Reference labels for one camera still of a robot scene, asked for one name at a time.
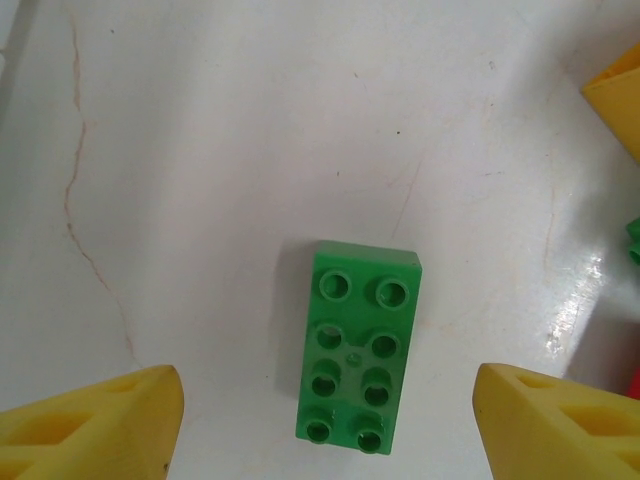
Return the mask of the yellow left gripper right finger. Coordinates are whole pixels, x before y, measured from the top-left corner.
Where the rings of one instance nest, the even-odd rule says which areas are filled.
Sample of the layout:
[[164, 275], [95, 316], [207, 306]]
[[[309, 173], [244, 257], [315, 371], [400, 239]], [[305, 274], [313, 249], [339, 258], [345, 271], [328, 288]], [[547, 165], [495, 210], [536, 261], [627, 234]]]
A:
[[484, 363], [472, 406], [496, 479], [636, 479], [637, 400]]

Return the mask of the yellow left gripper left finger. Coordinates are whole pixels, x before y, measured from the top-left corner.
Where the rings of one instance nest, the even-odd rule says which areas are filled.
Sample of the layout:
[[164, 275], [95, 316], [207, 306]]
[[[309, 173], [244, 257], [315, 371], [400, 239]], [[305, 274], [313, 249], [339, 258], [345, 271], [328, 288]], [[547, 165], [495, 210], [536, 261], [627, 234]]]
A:
[[4, 479], [165, 479], [184, 413], [158, 365], [1, 414]]

